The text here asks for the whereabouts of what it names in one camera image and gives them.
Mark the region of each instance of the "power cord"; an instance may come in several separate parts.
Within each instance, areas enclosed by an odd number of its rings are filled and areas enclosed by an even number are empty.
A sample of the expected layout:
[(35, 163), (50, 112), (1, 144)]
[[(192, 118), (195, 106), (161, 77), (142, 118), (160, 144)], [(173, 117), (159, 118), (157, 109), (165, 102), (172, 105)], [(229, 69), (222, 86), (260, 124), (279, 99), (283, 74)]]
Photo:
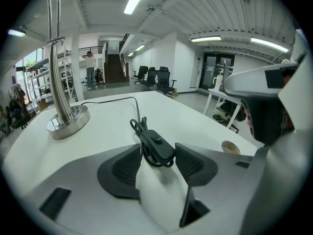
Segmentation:
[[(139, 106), (137, 99), (133, 96), (129, 97), (124, 97), (124, 98), (119, 98), (119, 99), (114, 99), (114, 100), (108, 100), (108, 101), (102, 101), (102, 102), (84, 102), (81, 105), (84, 104), (103, 104), (103, 103), (109, 103), (109, 102), (115, 102), (115, 101), (121, 101), (125, 99), (133, 98), (136, 102), (136, 110), (137, 110), (137, 120), (131, 119), (130, 124), (133, 130), (135, 131), (136, 135), (140, 138), (141, 132), (148, 130), (147, 126), (147, 118), (143, 117), (140, 121), (140, 112), (139, 112)], [(141, 157), (144, 156), (145, 160), (147, 161), (148, 164), (154, 167), (171, 167), (174, 164), (174, 161), (171, 160), (168, 164), (160, 164), (157, 162), (153, 154), (149, 151), (149, 148), (145, 143), (140, 139), (140, 155)]]

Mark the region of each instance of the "ceiling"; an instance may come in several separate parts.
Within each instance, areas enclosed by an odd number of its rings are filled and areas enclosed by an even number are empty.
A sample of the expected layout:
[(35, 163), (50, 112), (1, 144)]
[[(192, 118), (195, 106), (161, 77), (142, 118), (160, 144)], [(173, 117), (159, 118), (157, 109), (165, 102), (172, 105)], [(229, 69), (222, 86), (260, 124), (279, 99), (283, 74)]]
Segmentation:
[[(187, 38), (219, 35), (222, 41), (198, 43), (203, 51), (225, 51), (254, 56), (268, 62), (281, 62), (290, 51), (280, 53), (272, 48), (252, 44), (251, 36), (292, 48), (295, 35), (293, 18), (279, 0), (141, 0), (132, 15), (124, 14), (128, 0), (61, 0), (61, 36), (111, 32), (134, 34), (135, 47), (180, 31)], [(55, 0), (52, 0), (56, 12)], [(32, 41), (48, 41), (46, 0), (33, 0), (15, 23)], [(24, 52), (33, 49), (24, 45)], [(11, 46), (2, 54), (18, 56)]]

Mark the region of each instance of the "floor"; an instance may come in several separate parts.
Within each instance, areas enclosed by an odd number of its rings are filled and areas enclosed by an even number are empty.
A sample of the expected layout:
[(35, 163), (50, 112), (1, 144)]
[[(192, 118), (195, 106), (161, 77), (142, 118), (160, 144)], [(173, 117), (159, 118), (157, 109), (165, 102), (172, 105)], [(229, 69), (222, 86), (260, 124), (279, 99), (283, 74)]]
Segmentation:
[[(127, 82), (127, 83), (114, 83), (110, 85), (99, 85), (98, 89), (90, 90), (90, 91), (87, 89), (86, 86), (84, 86), (84, 84), (82, 84), (84, 97), (85, 99), (92, 99), (92, 98), (108, 96), (108, 95), (140, 92), (142, 90), (147, 89), (145, 86), (142, 86), (139, 83), (135, 85), (134, 81), (135, 81), (134, 79), (130, 79), (130, 82)], [(198, 93), (187, 93), (187, 94), (179, 94), (175, 100), (202, 113), (206, 104), (207, 96), (198, 94)], [(211, 103), (209, 105), (209, 109), (206, 114), (210, 118), (212, 118), (212, 113), (213, 113), (216, 103), (217, 103), (217, 100), (212, 98)], [(247, 124), (247, 120), (244, 120), (242, 122), (238, 122), (235, 120), (234, 125), (239, 129), (238, 135), (248, 140), (250, 143), (254, 144), (258, 148), (263, 146), (261, 142), (256, 141), (252, 137), (250, 133), (250, 129)], [(13, 133), (11, 133), (8, 137), (3, 138), (0, 141), (0, 166), (2, 165), (3, 160), (5, 159), (9, 150), (11, 149), (13, 143), (15, 142), (15, 140), (19, 137), (21, 133), (22, 133), (22, 129), (19, 128), (15, 130)]]

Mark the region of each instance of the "staircase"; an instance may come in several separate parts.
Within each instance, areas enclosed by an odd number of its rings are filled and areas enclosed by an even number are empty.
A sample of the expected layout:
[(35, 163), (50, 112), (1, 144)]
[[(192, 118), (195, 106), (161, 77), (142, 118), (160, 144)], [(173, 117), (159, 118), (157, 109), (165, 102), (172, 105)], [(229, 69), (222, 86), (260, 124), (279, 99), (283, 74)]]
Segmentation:
[(118, 54), (108, 55), (108, 83), (126, 82)]

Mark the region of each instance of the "round metal base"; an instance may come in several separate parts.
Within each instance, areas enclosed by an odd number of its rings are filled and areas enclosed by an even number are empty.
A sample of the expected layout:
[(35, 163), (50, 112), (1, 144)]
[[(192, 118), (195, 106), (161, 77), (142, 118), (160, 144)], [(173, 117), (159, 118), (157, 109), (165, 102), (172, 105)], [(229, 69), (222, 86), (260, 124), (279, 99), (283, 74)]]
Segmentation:
[(71, 107), (74, 118), (67, 123), (62, 123), (56, 114), (48, 123), (47, 130), (55, 140), (65, 139), (85, 126), (90, 119), (87, 106), (78, 105)]

